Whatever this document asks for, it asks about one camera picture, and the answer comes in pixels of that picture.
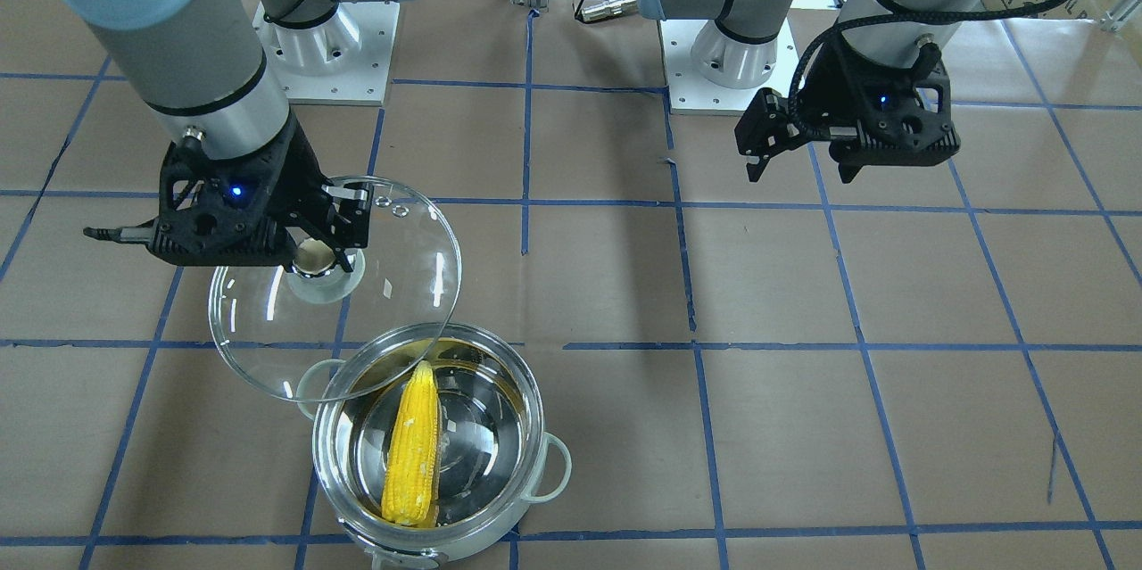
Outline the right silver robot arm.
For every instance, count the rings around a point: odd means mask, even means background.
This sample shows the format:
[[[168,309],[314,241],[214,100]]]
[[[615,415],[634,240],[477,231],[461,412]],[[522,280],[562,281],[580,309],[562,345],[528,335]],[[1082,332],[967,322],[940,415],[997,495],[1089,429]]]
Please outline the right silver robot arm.
[[[241,0],[63,0],[169,135],[156,216],[83,228],[112,244],[143,244],[176,266],[301,268],[299,228],[359,272],[370,188],[338,186],[319,167]],[[409,0],[262,0],[286,66],[338,70],[360,50],[344,5]]]

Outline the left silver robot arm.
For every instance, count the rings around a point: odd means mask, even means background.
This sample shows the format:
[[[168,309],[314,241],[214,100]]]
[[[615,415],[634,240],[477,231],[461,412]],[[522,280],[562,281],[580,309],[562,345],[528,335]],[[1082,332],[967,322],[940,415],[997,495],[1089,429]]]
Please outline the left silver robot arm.
[[[755,95],[734,129],[749,180],[777,155],[825,142],[849,183],[870,164],[933,167],[960,151],[944,48],[963,22],[1048,13],[982,0],[845,0],[801,54],[789,87],[763,87],[794,0],[637,0],[648,19],[703,22],[691,58],[709,81]]]

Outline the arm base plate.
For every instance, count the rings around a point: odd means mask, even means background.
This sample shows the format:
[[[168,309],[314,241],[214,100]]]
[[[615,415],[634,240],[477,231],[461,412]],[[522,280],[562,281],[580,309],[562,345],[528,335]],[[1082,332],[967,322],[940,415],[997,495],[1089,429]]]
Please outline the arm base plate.
[[[268,66],[293,105],[383,107],[402,5],[339,5],[325,24],[286,29],[254,14]]]
[[[788,21],[763,45],[730,40],[713,21],[661,21],[659,32],[673,114],[743,114],[762,87],[787,95],[799,62]]]

